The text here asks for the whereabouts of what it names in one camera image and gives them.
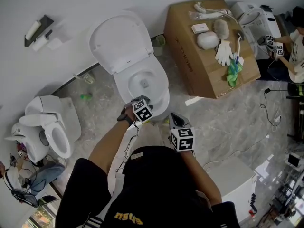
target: power adapter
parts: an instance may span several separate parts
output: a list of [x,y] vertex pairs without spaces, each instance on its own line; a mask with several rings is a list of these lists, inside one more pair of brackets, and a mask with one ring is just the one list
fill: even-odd
[[266,90],[264,90],[264,94],[268,94],[271,90],[268,88]]

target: toilet paper roll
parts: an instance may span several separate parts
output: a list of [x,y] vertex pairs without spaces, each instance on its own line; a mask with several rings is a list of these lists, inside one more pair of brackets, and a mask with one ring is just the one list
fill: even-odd
[[33,50],[38,51],[40,48],[42,48],[47,43],[48,43],[48,39],[45,36],[41,36],[33,44]]
[[28,33],[25,35],[25,39],[30,40],[40,26],[41,23],[39,21],[35,21],[32,27],[29,29]]

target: black t-shirt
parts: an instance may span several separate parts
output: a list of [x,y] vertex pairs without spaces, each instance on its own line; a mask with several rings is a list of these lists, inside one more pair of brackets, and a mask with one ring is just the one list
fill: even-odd
[[[232,202],[211,210],[198,197],[183,159],[174,150],[147,146],[133,152],[137,153],[142,156],[127,161],[123,190],[101,227],[239,227]],[[86,159],[77,160],[57,213],[56,228],[84,224],[88,217],[97,216],[110,198],[105,172]]]

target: toilet paper holder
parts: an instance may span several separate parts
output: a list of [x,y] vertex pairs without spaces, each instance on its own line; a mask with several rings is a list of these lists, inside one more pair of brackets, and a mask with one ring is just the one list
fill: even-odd
[[26,48],[28,48],[34,41],[36,41],[36,39],[43,33],[43,31],[45,31],[51,24],[53,24],[54,21],[50,17],[48,17],[47,15],[44,15],[39,20],[39,22],[35,21],[35,23],[41,24],[41,25],[36,26],[37,30],[30,37],[30,39],[26,39],[26,35],[24,36],[24,46]]

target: watch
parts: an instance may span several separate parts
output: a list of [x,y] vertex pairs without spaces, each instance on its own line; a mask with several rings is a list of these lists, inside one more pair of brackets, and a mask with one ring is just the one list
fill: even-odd
[[129,127],[131,127],[131,125],[133,124],[133,120],[127,115],[127,114],[121,114],[118,118],[117,121],[123,121],[126,120],[129,123]]

